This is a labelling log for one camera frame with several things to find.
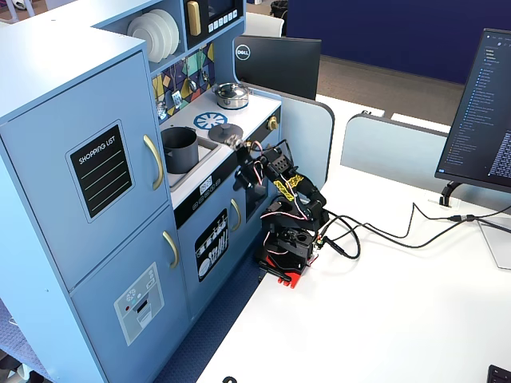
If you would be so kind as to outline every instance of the white plate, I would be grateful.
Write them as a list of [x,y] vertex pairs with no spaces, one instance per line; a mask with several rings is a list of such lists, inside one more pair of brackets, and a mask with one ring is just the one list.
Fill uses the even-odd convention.
[[129,23],[128,33],[134,38],[141,38],[147,42],[149,61],[160,62],[163,59],[164,39],[158,25],[151,18],[143,15]]
[[170,29],[170,34],[172,35],[170,54],[174,54],[174,52],[176,52],[177,46],[179,45],[179,29],[177,28],[176,20],[174,20],[169,12],[164,10],[152,10],[151,13],[157,14],[167,23],[167,26]]
[[167,22],[158,14],[152,12],[143,14],[142,17],[151,18],[158,25],[158,29],[161,31],[161,34],[163,34],[163,58],[167,58],[172,45],[172,35],[170,34],[170,28],[167,26]]

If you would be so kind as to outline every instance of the dell monitor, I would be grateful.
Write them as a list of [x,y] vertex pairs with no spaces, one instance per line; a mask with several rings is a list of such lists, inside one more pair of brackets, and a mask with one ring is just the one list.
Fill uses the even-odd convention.
[[[447,195],[459,184],[511,193],[511,32],[484,30],[435,176],[452,181]],[[481,229],[497,265],[511,268],[509,233]]]
[[239,36],[234,47],[238,80],[315,100],[321,40]]

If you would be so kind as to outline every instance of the robotic arm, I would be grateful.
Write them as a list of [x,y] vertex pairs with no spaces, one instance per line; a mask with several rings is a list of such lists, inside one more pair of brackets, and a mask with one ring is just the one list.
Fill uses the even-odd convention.
[[[279,277],[279,282],[295,287],[306,265],[311,261],[318,231],[328,222],[323,209],[327,200],[318,188],[304,175],[297,172],[292,161],[279,145],[263,150],[256,141],[251,143],[230,137],[226,144],[236,151],[240,169],[236,172],[235,189],[244,188],[258,193],[267,177],[279,190],[279,195],[261,215],[263,229],[267,231],[263,250],[259,254],[262,270]],[[252,158],[257,146],[259,156]],[[307,199],[303,202],[299,194]]]

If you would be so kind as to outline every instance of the oven window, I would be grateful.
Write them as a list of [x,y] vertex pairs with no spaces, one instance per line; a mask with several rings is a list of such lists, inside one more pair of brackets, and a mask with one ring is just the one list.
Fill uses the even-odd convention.
[[208,0],[209,20],[213,20],[230,10],[234,10],[235,0]]

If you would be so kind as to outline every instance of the gold door handle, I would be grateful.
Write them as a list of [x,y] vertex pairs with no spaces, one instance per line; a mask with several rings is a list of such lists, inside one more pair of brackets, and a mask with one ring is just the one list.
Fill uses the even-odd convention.
[[167,231],[163,232],[163,238],[168,242],[170,247],[172,248],[172,251],[174,251],[174,255],[176,256],[176,259],[174,259],[174,262],[170,264],[170,268],[173,269],[177,266],[177,263],[179,263],[179,251],[177,250],[176,245],[174,244],[174,241],[172,241],[172,237],[168,234]]
[[200,9],[198,2],[187,2],[188,7],[188,21],[190,25],[190,34],[192,36],[200,35]]
[[236,224],[236,226],[234,226],[231,230],[232,231],[236,231],[238,230],[238,228],[240,227],[241,225],[241,213],[240,213],[240,207],[238,206],[238,204],[236,203],[236,201],[231,198],[231,205],[234,207],[234,209],[236,210],[236,214],[238,215],[238,223]]
[[147,134],[144,134],[144,144],[149,148],[149,150],[151,150],[151,153],[158,164],[158,178],[153,182],[153,190],[157,190],[163,181],[163,164],[161,163],[160,153]]

